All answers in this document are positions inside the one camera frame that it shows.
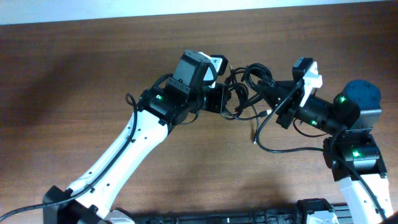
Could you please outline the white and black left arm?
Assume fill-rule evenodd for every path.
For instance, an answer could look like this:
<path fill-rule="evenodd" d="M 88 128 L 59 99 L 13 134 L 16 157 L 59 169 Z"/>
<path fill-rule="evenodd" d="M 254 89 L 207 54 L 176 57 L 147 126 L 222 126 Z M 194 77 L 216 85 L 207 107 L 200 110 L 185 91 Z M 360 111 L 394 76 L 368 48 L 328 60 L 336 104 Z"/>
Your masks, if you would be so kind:
<path fill-rule="evenodd" d="M 112 204 L 139 164 L 189 113 L 220 112 L 226 87 L 216 79 L 224 74 L 228 59 L 184 51 L 173 73 L 159 77 L 135 102 L 127 125 L 104 154 L 66 190 L 53 186 L 43 201 L 44 223 L 133 223 Z"/>

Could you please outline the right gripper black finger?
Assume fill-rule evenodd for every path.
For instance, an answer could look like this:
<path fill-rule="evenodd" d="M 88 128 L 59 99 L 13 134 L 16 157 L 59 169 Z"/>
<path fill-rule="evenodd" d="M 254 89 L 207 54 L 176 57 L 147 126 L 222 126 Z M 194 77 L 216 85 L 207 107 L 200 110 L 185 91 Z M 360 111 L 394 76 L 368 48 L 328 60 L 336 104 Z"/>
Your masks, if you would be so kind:
<path fill-rule="evenodd" d="M 269 105 L 269 109 L 267 109 L 267 115 L 270 115 L 279 105 L 281 98 L 278 96 L 268 96 L 266 98 L 266 102 Z"/>
<path fill-rule="evenodd" d="M 297 89 L 297 82 L 293 80 L 276 81 L 274 86 L 265 81 L 258 81 L 257 84 L 260 89 L 259 96 L 262 98 L 287 98 Z"/>

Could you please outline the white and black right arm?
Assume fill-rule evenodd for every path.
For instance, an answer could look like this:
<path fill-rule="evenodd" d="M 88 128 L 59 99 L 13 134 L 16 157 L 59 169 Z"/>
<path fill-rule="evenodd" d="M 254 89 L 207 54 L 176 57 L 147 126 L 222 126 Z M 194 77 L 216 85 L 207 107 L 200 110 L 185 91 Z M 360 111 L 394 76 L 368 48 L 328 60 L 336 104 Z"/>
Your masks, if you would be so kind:
<path fill-rule="evenodd" d="M 371 134 L 382 112 L 378 87 L 353 80 L 332 102 L 319 98 L 315 88 L 307 90 L 302 80 L 273 86 L 260 81 L 258 88 L 283 128 L 299 120 L 329 135 L 321 151 L 355 223 L 382 223 L 392 216 L 387 169 Z"/>

